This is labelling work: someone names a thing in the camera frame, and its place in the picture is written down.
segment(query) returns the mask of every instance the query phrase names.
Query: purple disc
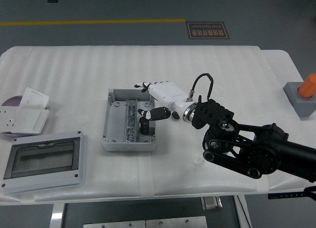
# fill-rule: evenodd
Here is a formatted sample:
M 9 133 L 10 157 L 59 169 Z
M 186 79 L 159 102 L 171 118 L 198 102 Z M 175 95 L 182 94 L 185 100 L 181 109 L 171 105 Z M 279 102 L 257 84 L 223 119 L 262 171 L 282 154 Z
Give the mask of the purple disc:
M 2 106 L 19 106 L 23 96 L 13 96 L 3 102 Z

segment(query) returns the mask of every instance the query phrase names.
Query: robotic arm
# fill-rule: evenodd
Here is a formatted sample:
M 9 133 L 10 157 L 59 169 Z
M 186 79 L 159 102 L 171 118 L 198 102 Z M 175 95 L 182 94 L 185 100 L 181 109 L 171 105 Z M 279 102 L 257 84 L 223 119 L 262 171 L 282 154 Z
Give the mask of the robotic arm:
M 202 102 L 199 96 L 195 102 L 192 99 L 194 88 L 202 76 L 207 76 L 211 82 L 207 101 Z M 165 113 L 169 111 L 166 113 L 168 117 L 170 111 L 176 111 L 183 121 L 196 129 L 209 125 L 202 143 L 203 157 L 207 161 L 253 179 L 278 169 L 312 183 L 316 180 L 316 149 L 289 142 L 288 134 L 275 123 L 262 127 L 238 124 L 233 120 L 233 112 L 209 98 L 212 86 L 213 78 L 209 74 L 202 74 L 195 80 L 189 96 L 169 81 L 135 85 L 143 91 L 148 90 L 164 106 Z M 253 132 L 255 137 L 251 140 L 239 135 L 240 131 Z M 239 153 L 233 150 L 234 147 L 239 148 Z

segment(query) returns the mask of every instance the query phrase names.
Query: metal plate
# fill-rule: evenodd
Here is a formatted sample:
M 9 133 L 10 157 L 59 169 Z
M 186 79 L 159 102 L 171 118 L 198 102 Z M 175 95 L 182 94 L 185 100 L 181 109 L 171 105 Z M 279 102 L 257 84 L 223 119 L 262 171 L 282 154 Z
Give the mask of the metal plate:
M 86 224 L 83 228 L 146 228 L 146 221 Z
M 205 217 L 183 217 L 146 221 L 146 228 L 207 228 Z

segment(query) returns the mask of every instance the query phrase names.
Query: white table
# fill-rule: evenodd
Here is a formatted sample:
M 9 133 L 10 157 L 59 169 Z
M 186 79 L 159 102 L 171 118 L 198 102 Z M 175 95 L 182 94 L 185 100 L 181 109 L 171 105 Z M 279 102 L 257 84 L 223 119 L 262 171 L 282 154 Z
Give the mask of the white table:
M 23 46 L 0 57 L 0 102 L 30 87 L 50 96 L 42 134 L 80 130 L 87 136 L 82 186 L 5 195 L 0 205 L 89 202 L 299 191 L 306 180 L 276 171 L 254 180 L 203 159 L 206 127 L 162 120 L 153 152 L 106 152 L 101 143 L 108 88 L 132 89 L 142 81 L 173 81 L 191 89 L 195 78 L 214 78 L 211 98 L 241 124 L 275 122 L 289 141 L 316 148 L 316 114 L 301 120 L 283 87 L 302 81 L 289 55 L 256 46 Z M 201 79 L 196 96 L 207 95 Z M 0 135 L 3 178 L 12 138 Z

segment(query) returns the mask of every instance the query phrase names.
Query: gray floor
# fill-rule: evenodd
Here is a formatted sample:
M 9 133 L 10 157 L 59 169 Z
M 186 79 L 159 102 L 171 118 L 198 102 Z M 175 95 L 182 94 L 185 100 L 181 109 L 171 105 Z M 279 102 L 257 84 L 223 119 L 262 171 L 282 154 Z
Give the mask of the gray floor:
M 316 0 L 0 0 L 0 22 L 160 18 L 223 21 L 230 39 L 189 39 L 181 22 L 0 26 L 0 53 L 17 45 L 257 45 L 287 51 L 302 78 L 316 72 Z M 297 227 L 297 221 L 315 227 L 311 199 L 268 201 L 256 195 L 247 202 L 254 228 Z M 16 217 L 30 215 L 0 208 L 1 227 L 18 227 L 4 225 Z M 29 219 L 34 218 L 41 224 L 36 210 Z

